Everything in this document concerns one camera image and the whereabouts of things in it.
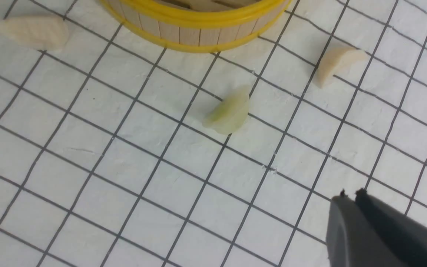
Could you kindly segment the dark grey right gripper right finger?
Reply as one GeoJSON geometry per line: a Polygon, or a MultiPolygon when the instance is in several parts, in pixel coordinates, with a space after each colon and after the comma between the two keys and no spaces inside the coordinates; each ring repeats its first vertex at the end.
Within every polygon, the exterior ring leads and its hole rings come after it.
{"type": "Polygon", "coordinates": [[[407,267],[427,267],[427,227],[369,195],[366,189],[355,194],[355,205],[394,257],[407,267]]]}

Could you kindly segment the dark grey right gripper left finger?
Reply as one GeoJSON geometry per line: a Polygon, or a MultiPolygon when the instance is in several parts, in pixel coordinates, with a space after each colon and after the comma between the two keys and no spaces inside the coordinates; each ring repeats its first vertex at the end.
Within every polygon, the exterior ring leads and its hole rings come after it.
{"type": "Polygon", "coordinates": [[[406,267],[342,190],[330,202],[326,233],[331,267],[406,267]]]}

